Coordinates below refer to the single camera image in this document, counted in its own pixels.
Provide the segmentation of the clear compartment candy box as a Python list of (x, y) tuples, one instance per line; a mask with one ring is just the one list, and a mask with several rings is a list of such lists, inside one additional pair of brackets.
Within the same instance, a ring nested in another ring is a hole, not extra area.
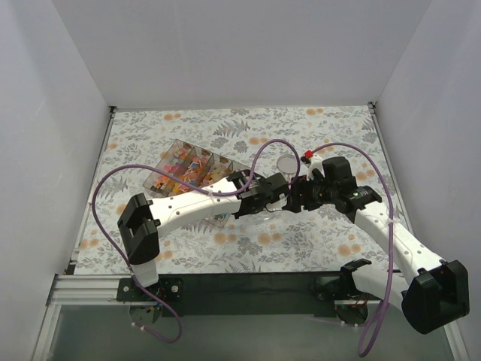
[(243, 186), (228, 176), (241, 165), (201, 147), (176, 140), (144, 181), (150, 212), (160, 222), (160, 235), (241, 206), (236, 192)]

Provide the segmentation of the clear glass jar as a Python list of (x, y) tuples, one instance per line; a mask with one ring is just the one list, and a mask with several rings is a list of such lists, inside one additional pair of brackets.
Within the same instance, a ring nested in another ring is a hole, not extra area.
[(270, 221), (274, 219), (277, 216), (277, 214), (280, 214), (281, 212), (283, 212), (282, 208), (279, 208), (279, 207), (272, 208), (272, 207), (266, 206), (262, 209), (261, 212), (255, 215), (255, 219), (258, 222)]

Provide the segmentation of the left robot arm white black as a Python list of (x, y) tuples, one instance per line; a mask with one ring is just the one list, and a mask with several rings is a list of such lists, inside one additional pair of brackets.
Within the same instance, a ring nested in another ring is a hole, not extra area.
[(147, 199), (143, 193), (132, 196), (117, 221), (129, 265), (136, 281), (135, 293), (143, 300), (155, 299), (160, 291), (156, 257), (159, 239), (189, 223), (220, 214), (235, 218), (257, 214), (266, 205), (284, 200), (289, 185), (280, 173), (268, 178), (248, 170), (236, 171), (216, 183), (176, 196)]

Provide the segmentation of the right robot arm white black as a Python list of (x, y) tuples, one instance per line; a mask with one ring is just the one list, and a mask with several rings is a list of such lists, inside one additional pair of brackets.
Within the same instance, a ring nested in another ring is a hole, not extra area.
[(402, 224), (389, 217), (381, 196), (369, 186), (359, 186), (343, 156), (323, 159), (308, 153), (301, 161), (307, 173), (291, 186), (286, 209), (299, 213), (323, 205), (335, 209), (394, 257), (399, 274), (389, 281), (387, 272), (366, 259), (342, 267), (340, 289), (349, 299), (363, 293), (403, 312), (419, 333), (428, 334), (470, 312), (468, 273), (458, 261), (447, 262), (429, 250)]

